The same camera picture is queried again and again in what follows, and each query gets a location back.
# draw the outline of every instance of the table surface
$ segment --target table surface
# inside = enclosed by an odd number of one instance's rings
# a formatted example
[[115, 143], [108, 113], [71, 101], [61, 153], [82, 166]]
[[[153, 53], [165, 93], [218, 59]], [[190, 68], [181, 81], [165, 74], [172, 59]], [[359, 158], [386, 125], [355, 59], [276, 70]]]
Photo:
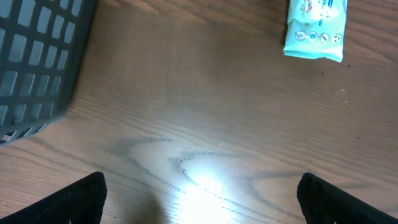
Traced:
[[305, 223], [312, 172], [398, 217], [398, 2], [342, 63], [283, 55], [288, 1], [100, 0], [65, 118], [0, 147], [0, 217], [100, 170], [103, 223]]

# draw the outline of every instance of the dark stain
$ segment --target dark stain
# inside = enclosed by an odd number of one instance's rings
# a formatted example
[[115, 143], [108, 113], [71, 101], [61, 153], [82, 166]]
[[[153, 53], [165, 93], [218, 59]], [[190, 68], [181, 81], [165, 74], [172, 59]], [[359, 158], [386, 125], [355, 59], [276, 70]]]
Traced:
[[155, 142], [172, 142], [172, 139], [166, 138], [153, 138], [153, 137], [142, 137], [142, 138], [121, 138], [114, 145], [114, 147], [109, 148], [119, 156], [127, 155], [130, 150], [134, 147], [140, 146], [142, 144], [150, 144]]

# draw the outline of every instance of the light blue package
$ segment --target light blue package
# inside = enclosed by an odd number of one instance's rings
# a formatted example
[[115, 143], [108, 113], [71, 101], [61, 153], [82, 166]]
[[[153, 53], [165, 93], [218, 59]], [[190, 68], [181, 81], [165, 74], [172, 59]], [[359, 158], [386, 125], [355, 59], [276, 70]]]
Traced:
[[343, 60], [346, 0], [290, 0], [285, 55]]

